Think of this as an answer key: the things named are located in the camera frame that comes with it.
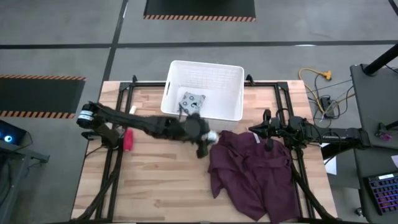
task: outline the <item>orange striped border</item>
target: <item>orange striped border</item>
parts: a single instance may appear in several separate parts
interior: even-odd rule
[[[157,20],[194,20],[194,21],[227,21],[227,22],[255,22],[255,17],[244,16],[176,16],[176,15],[146,15],[144,19]]]
[[[86,80],[86,77],[66,77],[53,75],[0,75],[0,78],[45,79],[45,80]]]
[[[0,111],[0,117],[72,119],[75,114],[43,111]]]

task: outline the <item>yellow extension cord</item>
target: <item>yellow extension cord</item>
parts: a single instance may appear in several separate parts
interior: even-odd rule
[[[319,75],[325,77],[327,80],[331,80],[331,70],[329,70],[329,71],[327,71],[327,72],[319,72],[319,71],[316,71],[316,70],[314,70],[314,69],[312,69],[312,68],[301,68],[300,71],[298,71],[298,77],[299,77],[300,80],[303,80],[303,78],[302,78],[302,73],[303,73],[303,71],[311,71],[311,72],[313,72],[313,73],[316,73],[316,74],[319,74]],[[307,84],[305,84],[305,83],[304,83],[304,85],[305,85],[306,88],[308,88],[308,90],[310,90],[310,93],[313,95],[315,101],[317,102],[317,105],[318,105],[319,110],[320,110],[323,114],[325,114],[326,112],[322,109],[322,106],[321,106],[321,104],[320,104],[320,102],[319,102],[319,99],[318,99],[318,97],[315,95],[315,93],[313,92],[313,90],[311,89],[311,87],[309,87],[309,86],[308,86]],[[336,106],[339,105],[341,102],[343,102],[343,101],[345,101],[345,100],[348,100],[348,98],[351,98],[351,97],[353,97],[353,96],[355,96],[354,93],[351,94],[350,96],[347,96],[346,98],[344,98],[344,99],[342,99],[342,100],[336,101]]]

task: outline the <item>black rubber mat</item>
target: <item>black rubber mat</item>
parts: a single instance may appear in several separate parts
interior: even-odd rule
[[[254,0],[147,0],[144,19],[254,22]]]
[[[0,75],[0,116],[75,117],[85,77]]]

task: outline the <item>black mat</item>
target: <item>black mat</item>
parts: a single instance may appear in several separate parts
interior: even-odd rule
[[[390,124],[398,120],[398,74],[382,68],[375,77],[363,73],[360,65],[350,67],[356,102],[362,128],[368,132],[373,146],[398,149],[398,132],[393,131],[390,141],[382,140],[375,134],[379,123]]]
[[[144,19],[254,22],[254,0],[147,0]]]
[[[73,118],[85,77],[0,75],[0,116]]]

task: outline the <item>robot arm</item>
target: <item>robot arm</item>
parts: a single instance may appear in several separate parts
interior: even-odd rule
[[[98,133],[103,142],[110,148],[118,147],[120,135],[116,130],[109,129],[105,123],[118,124],[125,127],[143,130],[157,139],[173,141],[189,141],[198,145],[197,156],[207,156],[207,145],[217,141],[217,135],[210,131],[207,122],[199,114],[187,116],[184,122],[170,116],[138,116],[115,111],[100,103],[85,104],[79,114],[77,124]]]

